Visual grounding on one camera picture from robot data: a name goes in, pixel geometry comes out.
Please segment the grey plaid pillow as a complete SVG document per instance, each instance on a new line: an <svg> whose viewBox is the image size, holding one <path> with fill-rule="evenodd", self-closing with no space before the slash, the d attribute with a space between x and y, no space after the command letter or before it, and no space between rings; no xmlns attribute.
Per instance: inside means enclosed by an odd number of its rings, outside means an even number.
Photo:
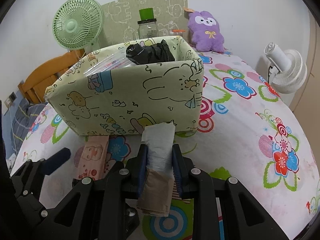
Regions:
<svg viewBox="0 0 320 240"><path fill-rule="evenodd" d="M27 136L32 130L32 126L43 111L47 103L31 104L27 99L23 98L13 116L11 122L11 146L16 155Z"/></svg>

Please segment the cotton swab jar orange lid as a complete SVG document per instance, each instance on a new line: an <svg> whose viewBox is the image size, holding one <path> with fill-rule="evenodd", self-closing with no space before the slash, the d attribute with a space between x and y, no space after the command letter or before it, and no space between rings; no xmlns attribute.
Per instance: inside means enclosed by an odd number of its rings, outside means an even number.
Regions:
<svg viewBox="0 0 320 240"><path fill-rule="evenodd" d="M180 37L184 37L185 36L186 31L185 30L181 30L181 29L172 29L170 31L170 36L180 36Z"/></svg>

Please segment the wall power outlet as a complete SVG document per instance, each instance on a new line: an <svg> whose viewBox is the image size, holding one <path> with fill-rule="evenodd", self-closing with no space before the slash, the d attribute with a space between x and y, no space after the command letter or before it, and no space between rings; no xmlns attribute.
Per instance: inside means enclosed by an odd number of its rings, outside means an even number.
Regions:
<svg viewBox="0 0 320 240"><path fill-rule="evenodd" d="M6 107L9 108L12 105L12 103L16 100L16 98L16 94L12 92L4 102Z"/></svg>

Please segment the green desk fan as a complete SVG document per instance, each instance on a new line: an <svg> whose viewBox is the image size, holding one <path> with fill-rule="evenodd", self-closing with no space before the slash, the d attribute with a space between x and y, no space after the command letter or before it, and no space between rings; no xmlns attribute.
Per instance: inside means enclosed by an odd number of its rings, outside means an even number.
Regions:
<svg viewBox="0 0 320 240"><path fill-rule="evenodd" d="M68 0L56 12L52 30L57 43L86 53L102 46L104 14L96 0Z"/></svg>

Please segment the purple plush bunny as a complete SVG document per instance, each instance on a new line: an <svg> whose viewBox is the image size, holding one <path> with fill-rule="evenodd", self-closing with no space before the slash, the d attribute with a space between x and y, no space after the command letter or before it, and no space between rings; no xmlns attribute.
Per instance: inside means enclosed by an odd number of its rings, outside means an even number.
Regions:
<svg viewBox="0 0 320 240"><path fill-rule="evenodd" d="M225 51L225 39L220 32L218 21L208 11L189 12L188 28L191 33L191 43L197 51Z"/></svg>

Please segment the pink baby tissue pack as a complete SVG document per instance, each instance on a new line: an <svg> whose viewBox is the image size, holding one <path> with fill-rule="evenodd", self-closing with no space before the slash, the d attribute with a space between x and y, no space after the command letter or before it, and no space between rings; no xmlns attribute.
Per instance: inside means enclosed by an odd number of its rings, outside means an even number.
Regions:
<svg viewBox="0 0 320 240"><path fill-rule="evenodd" d="M93 180L105 177L104 166L107 157L109 136L89 137L80 156L75 178L90 177Z"/></svg>

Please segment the white floor fan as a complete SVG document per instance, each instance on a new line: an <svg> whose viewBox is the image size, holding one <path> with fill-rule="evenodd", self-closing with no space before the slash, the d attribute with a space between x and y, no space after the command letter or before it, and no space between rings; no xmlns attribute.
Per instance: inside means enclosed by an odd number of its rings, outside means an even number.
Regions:
<svg viewBox="0 0 320 240"><path fill-rule="evenodd" d="M302 87L307 77L307 66L295 49L282 50L270 42L264 49L270 62L268 83L281 94L292 94Z"/></svg>

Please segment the floral tablecloth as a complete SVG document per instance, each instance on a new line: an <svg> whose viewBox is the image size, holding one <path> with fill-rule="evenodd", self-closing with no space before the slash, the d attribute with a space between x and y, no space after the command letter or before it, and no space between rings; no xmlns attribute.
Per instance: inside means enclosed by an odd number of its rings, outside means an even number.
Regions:
<svg viewBox="0 0 320 240"><path fill-rule="evenodd" d="M279 94L230 52L200 52L203 100L197 129L174 141L196 167L213 178L236 177L294 239L319 211L319 172L298 120ZM87 137L78 136L50 105L20 107L27 131L17 137L13 170L49 158L63 147L71 158L46 177L41 203L55 207L71 190Z"/></svg>

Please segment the green plastic cup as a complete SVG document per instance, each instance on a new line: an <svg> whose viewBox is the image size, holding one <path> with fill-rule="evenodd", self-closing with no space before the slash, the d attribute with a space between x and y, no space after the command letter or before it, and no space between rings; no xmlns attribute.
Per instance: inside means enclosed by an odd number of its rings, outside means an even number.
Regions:
<svg viewBox="0 0 320 240"><path fill-rule="evenodd" d="M153 8L144 8L139 10L140 20L146 21L154 18Z"/></svg>

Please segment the cardboard panel with cartoon drawings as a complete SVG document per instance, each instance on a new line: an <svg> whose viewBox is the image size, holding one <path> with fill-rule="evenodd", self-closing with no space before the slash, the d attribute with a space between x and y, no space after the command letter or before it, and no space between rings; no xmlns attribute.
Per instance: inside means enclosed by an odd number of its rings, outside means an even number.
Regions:
<svg viewBox="0 0 320 240"><path fill-rule="evenodd" d="M187 34L188 0L115 0L101 6L101 48L141 38Z"/></svg>

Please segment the glass mason jar mug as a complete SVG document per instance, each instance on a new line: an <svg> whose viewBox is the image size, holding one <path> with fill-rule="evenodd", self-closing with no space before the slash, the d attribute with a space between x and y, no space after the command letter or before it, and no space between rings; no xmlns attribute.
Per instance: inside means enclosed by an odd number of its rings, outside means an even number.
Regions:
<svg viewBox="0 0 320 240"><path fill-rule="evenodd" d="M138 36L140 39L153 38L158 36L157 20L155 18L149 20L138 21Z"/></svg>

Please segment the clear plastic bag red stripes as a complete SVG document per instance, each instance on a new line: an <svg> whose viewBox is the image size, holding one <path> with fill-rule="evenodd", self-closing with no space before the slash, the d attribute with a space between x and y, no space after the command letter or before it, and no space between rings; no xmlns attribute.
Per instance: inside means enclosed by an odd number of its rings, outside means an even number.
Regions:
<svg viewBox="0 0 320 240"><path fill-rule="evenodd" d="M86 72L84 72L84 76L90 76L108 70L131 67L135 65L135 63L126 57L125 51L118 51L89 68Z"/></svg>

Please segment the black plastic bag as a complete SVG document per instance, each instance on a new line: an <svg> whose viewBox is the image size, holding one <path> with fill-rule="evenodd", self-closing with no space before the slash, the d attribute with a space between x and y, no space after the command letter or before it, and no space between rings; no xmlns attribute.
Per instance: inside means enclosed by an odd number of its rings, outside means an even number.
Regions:
<svg viewBox="0 0 320 240"><path fill-rule="evenodd" d="M137 65L175 61L165 40L150 46L131 44L126 49L126 57Z"/></svg>

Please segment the yellow cartoon fabric storage box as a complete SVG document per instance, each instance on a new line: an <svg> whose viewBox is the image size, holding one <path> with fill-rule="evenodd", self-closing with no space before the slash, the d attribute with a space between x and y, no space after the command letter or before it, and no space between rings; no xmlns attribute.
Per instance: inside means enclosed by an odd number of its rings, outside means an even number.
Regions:
<svg viewBox="0 0 320 240"><path fill-rule="evenodd" d="M178 132L197 128L204 65L180 36L138 40L165 41L172 62L147 63L88 75L87 71L128 43L95 50L79 60L51 86L45 98L78 135L140 134L149 125L170 122Z"/></svg>

